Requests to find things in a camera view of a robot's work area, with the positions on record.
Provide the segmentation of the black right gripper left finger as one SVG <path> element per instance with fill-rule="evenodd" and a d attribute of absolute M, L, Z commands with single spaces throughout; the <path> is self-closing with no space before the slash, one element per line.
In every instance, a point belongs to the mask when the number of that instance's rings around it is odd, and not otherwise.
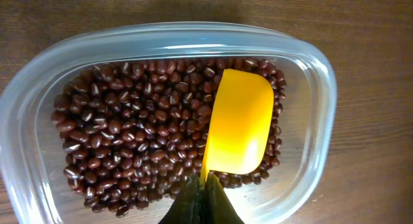
<path fill-rule="evenodd" d="M 159 224 L 201 224 L 203 189 L 199 176 L 191 175 Z"/>

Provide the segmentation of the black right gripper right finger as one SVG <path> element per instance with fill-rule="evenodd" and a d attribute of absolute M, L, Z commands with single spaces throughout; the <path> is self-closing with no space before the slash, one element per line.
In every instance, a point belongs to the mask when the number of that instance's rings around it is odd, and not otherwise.
<path fill-rule="evenodd" d="M 244 224 L 237 215 L 218 178 L 209 174 L 205 184 L 203 223 Z"/>

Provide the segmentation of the yellow measuring scoop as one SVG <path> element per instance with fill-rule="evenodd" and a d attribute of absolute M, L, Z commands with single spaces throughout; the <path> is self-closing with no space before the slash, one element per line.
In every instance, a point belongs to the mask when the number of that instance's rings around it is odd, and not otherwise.
<path fill-rule="evenodd" d="M 209 124 L 201 185 L 213 171 L 247 174 L 256 169 L 267 145 L 274 91 L 262 76 L 223 71 Z"/>

